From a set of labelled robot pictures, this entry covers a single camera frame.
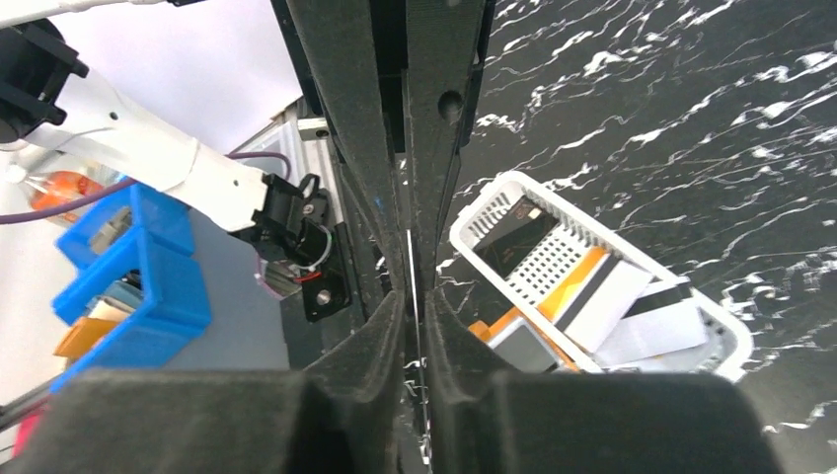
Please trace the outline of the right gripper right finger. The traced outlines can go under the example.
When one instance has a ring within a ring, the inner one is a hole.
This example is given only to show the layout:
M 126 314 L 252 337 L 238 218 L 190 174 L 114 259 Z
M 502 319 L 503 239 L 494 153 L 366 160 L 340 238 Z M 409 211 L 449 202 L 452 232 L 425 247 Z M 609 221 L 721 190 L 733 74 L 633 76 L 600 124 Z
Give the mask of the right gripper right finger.
M 744 395 L 710 374 L 524 373 L 439 292 L 424 304 L 436 473 L 777 473 Z

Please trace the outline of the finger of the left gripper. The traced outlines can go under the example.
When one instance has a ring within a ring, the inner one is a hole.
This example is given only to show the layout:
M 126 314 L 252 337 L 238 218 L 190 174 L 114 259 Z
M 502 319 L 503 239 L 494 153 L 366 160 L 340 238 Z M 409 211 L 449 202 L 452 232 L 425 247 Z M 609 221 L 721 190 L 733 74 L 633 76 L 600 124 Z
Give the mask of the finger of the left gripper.
M 407 104 L 412 162 L 411 228 L 417 280 L 433 286 L 445 197 L 460 139 L 483 1 L 409 1 Z
M 400 92 L 407 66 L 406 2 L 290 1 L 313 82 L 345 162 L 346 181 L 386 259 L 390 281 L 407 291 L 403 206 L 395 143 L 404 128 Z

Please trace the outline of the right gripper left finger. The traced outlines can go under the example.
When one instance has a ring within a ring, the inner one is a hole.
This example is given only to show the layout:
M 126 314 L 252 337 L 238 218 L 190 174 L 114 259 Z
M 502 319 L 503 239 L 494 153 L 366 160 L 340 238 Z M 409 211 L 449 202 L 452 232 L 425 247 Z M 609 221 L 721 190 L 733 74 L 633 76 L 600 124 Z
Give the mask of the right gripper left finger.
M 392 473 L 404 296 L 302 371 L 92 370 L 48 403 L 17 473 Z

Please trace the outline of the white plastic basket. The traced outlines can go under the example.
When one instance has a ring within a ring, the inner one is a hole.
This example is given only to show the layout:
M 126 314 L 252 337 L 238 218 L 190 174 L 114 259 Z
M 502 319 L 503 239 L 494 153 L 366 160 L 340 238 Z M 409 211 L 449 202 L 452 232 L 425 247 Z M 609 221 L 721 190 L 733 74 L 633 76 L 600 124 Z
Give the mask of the white plastic basket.
M 449 239 L 505 300 L 471 332 L 522 371 L 745 376 L 753 340 L 741 321 L 523 173 L 484 186 Z

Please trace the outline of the orange leather card holder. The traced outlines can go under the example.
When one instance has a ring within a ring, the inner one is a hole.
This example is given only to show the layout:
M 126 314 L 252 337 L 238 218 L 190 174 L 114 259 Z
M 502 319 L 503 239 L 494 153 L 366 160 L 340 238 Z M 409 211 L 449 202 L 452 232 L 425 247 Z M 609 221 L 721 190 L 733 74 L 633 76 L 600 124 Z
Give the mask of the orange leather card holder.
M 496 321 L 472 323 L 469 331 L 515 368 L 532 373 L 579 372 L 576 363 L 512 307 Z

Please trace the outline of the white patterned card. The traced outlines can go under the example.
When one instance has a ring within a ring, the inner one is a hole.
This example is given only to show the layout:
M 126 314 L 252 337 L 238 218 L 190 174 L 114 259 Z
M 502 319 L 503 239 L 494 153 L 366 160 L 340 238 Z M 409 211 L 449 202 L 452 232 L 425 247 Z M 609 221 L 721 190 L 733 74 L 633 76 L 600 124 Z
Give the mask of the white patterned card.
M 418 397 L 420 401 L 420 411 L 421 411 L 421 444 L 419 446 L 419 452 L 421 454 L 422 460 L 425 462 L 427 466 L 427 470 L 429 473 L 433 472 L 432 468 L 432 449 L 431 449 L 431 437 L 430 437 L 430 422 L 429 422 L 429 414 L 428 414 L 428 395 L 427 395 L 427 387 L 425 383 L 424 377 L 424 369 L 425 369 L 425 357 L 422 354 L 422 345 L 421 345 L 421 314 L 420 314 L 420 307 L 419 301 L 417 297 L 418 292 L 418 283 L 417 283 L 417 270 L 416 270 L 416 259 L 414 253 L 414 239 L 412 235 L 412 230 L 408 228 L 406 230 L 406 246 L 407 246 L 407 268 L 408 268 L 408 282 L 410 287 L 410 301 L 411 301 L 411 309 L 412 309 L 412 320 L 413 320 L 413 330 L 412 336 L 415 337 L 416 343 L 416 361 L 413 362 L 413 365 L 416 367 L 416 371 L 418 374 Z

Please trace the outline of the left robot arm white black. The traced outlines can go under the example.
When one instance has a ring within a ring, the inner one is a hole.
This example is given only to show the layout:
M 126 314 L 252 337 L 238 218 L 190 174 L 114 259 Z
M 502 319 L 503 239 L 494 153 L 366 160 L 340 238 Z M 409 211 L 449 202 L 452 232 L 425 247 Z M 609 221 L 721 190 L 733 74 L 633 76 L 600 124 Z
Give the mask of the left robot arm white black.
M 259 170 L 237 163 L 143 109 L 81 62 L 62 38 L 39 22 L 83 12 L 88 1 L 5 1 L 1 30 L 24 43 L 24 56 L 8 64 L 21 79 L 1 86 L 1 139 L 98 159 L 126 176 L 205 214 L 222 229 L 261 229 L 277 245 L 286 236 L 275 221 L 275 191 Z M 389 177 L 371 168 L 393 155 L 379 88 L 375 28 L 405 47 L 415 86 L 461 93 L 479 37 L 492 17 L 485 1 L 276 1 L 285 32 L 295 34 L 338 149 L 358 184 L 354 197 L 390 268 L 404 248 L 395 234 L 398 208 L 377 204 L 374 191 L 391 192 Z M 436 59 L 449 65 L 433 73 Z

